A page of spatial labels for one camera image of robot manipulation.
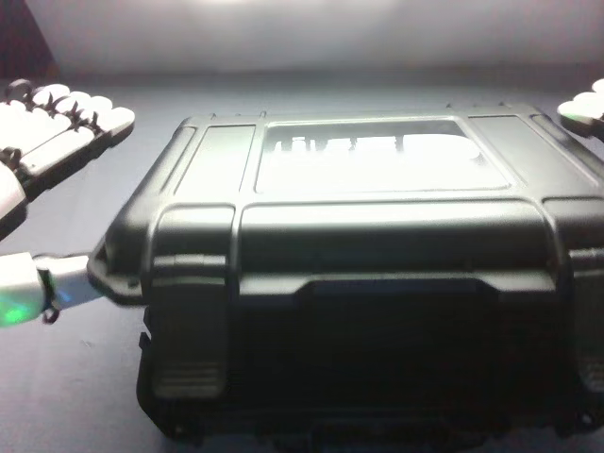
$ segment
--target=table surface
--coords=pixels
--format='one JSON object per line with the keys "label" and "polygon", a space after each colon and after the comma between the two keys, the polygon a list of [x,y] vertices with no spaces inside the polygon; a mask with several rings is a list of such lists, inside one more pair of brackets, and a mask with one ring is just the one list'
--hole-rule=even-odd
{"label": "table surface", "polygon": [[[81,172],[41,195],[0,253],[88,251],[168,143],[193,115],[337,112],[532,104],[556,107],[604,75],[594,67],[514,68],[355,75],[249,75],[72,80],[137,115],[132,135]],[[604,146],[583,141],[601,158]],[[167,441],[139,408],[135,385],[143,311],[106,299],[41,322],[0,331],[0,451],[3,453],[188,452]],[[522,430],[474,452],[599,452],[604,432],[559,440],[549,429]],[[251,438],[209,439],[203,451],[268,451]],[[410,448],[409,451],[425,451]]]}

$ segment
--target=white wall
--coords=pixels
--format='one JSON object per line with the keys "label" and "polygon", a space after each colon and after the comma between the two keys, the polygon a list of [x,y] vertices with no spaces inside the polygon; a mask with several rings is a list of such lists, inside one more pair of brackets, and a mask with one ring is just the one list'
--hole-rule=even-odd
{"label": "white wall", "polygon": [[604,60],[602,0],[26,0],[72,73]]}

